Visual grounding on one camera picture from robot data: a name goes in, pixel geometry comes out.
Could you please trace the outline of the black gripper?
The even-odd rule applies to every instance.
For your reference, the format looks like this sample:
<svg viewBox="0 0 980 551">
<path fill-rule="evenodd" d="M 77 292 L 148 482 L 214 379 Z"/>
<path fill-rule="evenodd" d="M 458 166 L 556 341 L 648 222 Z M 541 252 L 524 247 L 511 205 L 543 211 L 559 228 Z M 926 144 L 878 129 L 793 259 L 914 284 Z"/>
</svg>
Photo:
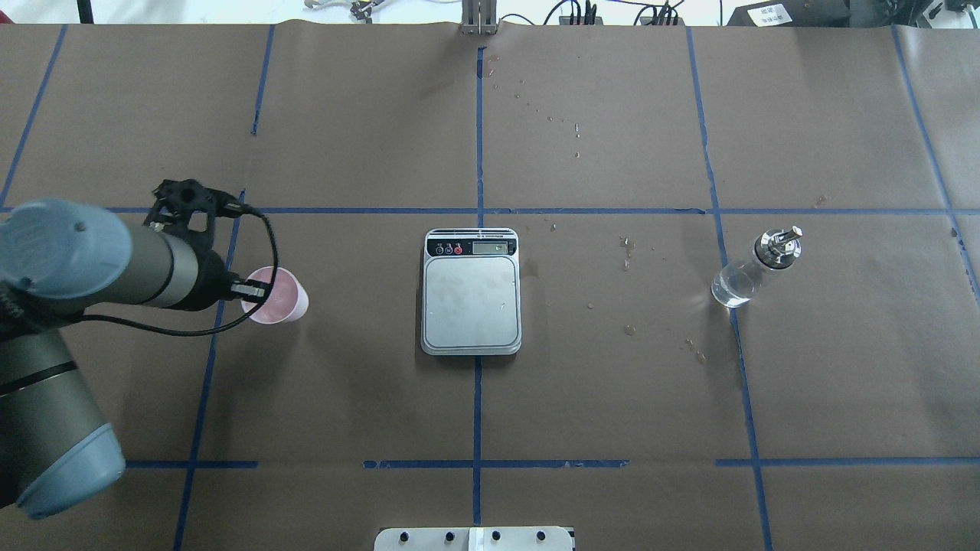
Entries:
<svg viewBox="0 0 980 551">
<path fill-rule="evenodd" d="M 190 292 L 181 300 L 181 311 L 203 311 L 218 301 L 234 300 L 231 287 L 237 279 L 216 251 L 197 257 L 198 275 Z"/>
</svg>

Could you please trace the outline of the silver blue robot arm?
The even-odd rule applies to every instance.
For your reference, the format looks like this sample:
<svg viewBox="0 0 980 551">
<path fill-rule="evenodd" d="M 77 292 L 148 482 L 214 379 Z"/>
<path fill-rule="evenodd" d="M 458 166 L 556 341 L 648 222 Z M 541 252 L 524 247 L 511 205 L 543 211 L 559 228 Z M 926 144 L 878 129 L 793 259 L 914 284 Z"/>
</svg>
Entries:
<svg viewBox="0 0 980 551">
<path fill-rule="evenodd" d="M 105 324 L 119 351 L 150 321 L 102 305 L 200 311 L 232 283 L 214 247 L 213 209 L 158 202 L 146 219 L 43 198 L 2 218 L 2 506 L 48 519 L 95 497 L 125 473 L 116 427 L 71 342 Z"/>
</svg>

